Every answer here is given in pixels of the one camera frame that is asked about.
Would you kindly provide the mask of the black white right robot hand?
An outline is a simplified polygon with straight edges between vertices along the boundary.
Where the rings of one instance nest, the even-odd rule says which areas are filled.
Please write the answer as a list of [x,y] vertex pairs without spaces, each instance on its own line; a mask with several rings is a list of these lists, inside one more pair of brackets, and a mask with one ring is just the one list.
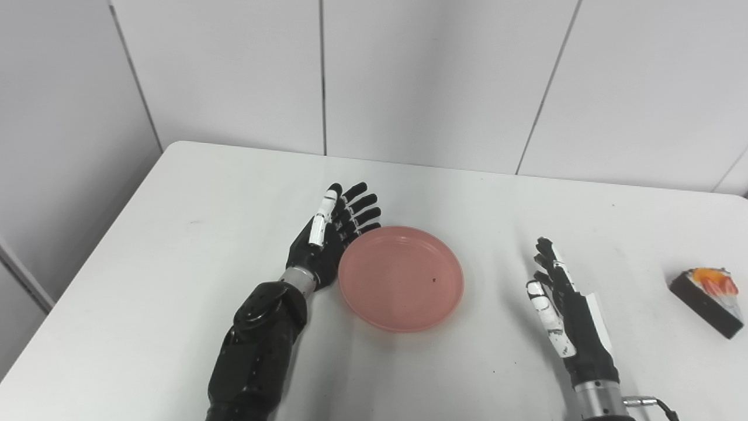
[[592,294],[582,294],[554,243],[540,237],[534,261],[540,270],[525,285],[527,296],[556,354],[563,360],[572,386],[585,382],[619,383],[619,371],[596,325]]

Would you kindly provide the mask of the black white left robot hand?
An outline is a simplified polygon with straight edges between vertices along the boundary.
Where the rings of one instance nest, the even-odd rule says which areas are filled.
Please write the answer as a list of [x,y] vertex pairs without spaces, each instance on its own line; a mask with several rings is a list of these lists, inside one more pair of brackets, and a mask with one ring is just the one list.
[[316,213],[289,248],[286,266],[307,270],[316,289],[337,279],[344,251],[367,232],[381,227],[378,197],[361,182],[348,190],[331,184],[321,198]]

